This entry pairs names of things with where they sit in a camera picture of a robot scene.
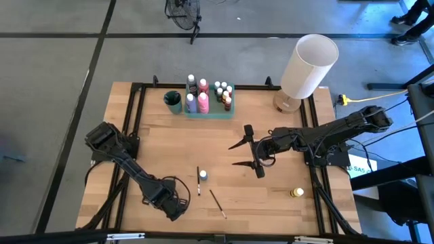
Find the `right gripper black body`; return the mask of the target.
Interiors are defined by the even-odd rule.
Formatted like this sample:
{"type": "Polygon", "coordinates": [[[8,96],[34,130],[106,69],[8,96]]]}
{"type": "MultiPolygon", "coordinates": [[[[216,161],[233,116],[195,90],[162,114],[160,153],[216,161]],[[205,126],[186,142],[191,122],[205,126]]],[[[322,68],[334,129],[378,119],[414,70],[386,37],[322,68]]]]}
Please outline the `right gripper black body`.
{"type": "Polygon", "coordinates": [[[252,141],[249,144],[250,150],[253,156],[254,167],[257,178],[265,177],[264,168],[272,167],[276,162],[275,151],[277,146],[273,141],[272,136],[266,136],[259,141],[254,140],[254,130],[251,125],[244,126],[245,135],[252,137],[252,141]]]}

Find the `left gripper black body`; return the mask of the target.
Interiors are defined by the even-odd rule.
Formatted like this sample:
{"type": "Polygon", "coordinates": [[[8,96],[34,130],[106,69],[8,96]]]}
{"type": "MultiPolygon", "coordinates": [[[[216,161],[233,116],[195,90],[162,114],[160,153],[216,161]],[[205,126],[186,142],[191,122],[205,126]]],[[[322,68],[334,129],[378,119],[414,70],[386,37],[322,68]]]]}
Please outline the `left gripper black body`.
{"type": "Polygon", "coordinates": [[[171,221],[177,220],[184,214],[190,205],[190,190],[180,178],[162,178],[144,180],[142,182],[142,203],[152,205],[155,209],[163,211],[171,221]],[[187,191],[188,198],[183,199],[176,190],[179,182],[187,191]]]}

